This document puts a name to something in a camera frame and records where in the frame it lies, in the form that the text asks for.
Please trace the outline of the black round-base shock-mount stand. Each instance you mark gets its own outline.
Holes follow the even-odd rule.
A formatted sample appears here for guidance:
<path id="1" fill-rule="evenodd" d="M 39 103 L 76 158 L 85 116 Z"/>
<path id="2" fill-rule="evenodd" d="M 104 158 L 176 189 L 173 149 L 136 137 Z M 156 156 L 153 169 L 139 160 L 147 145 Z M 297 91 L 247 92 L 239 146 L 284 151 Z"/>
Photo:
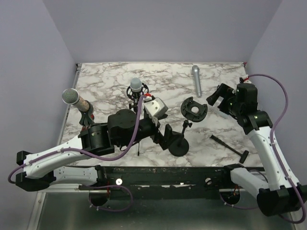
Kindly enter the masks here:
<path id="1" fill-rule="evenodd" d="M 181 134 L 183 135 L 184 148 L 169 150 L 169 152 L 176 157 L 182 157 L 189 151 L 189 143 L 184 136 L 185 130 L 188 127 L 191 127 L 193 123 L 198 123 L 205 119 L 208 112 L 208 105 L 200 104 L 195 101 L 193 97 L 189 97 L 183 101 L 180 110 L 182 115 L 185 117 L 181 131 Z"/>

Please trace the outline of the silver grey handheld microphone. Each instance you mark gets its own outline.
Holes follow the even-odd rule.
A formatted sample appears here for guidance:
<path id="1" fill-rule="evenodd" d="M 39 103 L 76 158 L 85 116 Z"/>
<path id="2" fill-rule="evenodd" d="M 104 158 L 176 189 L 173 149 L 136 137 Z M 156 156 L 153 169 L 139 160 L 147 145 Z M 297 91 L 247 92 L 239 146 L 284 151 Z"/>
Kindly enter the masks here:
<path id="1" fill-rule="evenodd" d="M 201 81 L 200 81 L 200 69 L 197 65 L 194 65 L 192 66 L 191 72 L 194 77 L 196 95 L 198 98 L 201 98 L 202 90 L 201 90 Z"/>

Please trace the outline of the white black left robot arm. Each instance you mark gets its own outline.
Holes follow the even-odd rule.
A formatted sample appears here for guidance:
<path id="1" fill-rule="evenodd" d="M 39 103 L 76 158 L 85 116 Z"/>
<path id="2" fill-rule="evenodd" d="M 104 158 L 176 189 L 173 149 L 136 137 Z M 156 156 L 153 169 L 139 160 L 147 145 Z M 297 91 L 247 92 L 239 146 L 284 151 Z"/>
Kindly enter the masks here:
<path id="1" fill-rule="evenodd" d="M 55 184 L 83 184 L 102 189 L 106 177 L 101 167 L 79 168 L 71 164 L 89 158 L 116 161 L 147 137 L 176 157 L 187 154 L 189 144 L 183 133 L 166 125 L 165 133 L 161 134 L 159 125 L 148 114 L 140 116 L 140 112 L 122 109 L 110 115 L 106 123 L 93 124 L 59 146 L 40 153 L 18 152 L 16 162 L 23 171 L 16 174 L 15 185 L 28 192 Z"/>

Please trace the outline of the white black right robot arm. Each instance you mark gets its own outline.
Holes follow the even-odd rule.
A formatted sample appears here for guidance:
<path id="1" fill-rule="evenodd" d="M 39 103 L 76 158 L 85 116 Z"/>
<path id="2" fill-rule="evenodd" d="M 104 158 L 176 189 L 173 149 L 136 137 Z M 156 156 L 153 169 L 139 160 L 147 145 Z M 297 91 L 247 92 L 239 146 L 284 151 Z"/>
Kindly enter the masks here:
<path id="1" fill-rule="evenodd" d="M 239 83 L 236 89 L 221 84 L 207 98 L 209 105 L 222 98 L 218 109 L 232 116 L 243 128 L 260 157 L 267 181 L 254 176 L 243 166 L 235 166 L 221 175 L 223 186 L 241 186 L 257 201 L 266 216 L 281 215 L 304 208 L 307 187 L 302 185 L 287 164 L 273 132 L 273 124 L 265 111 L 258 109 L 255 85 Z"/>

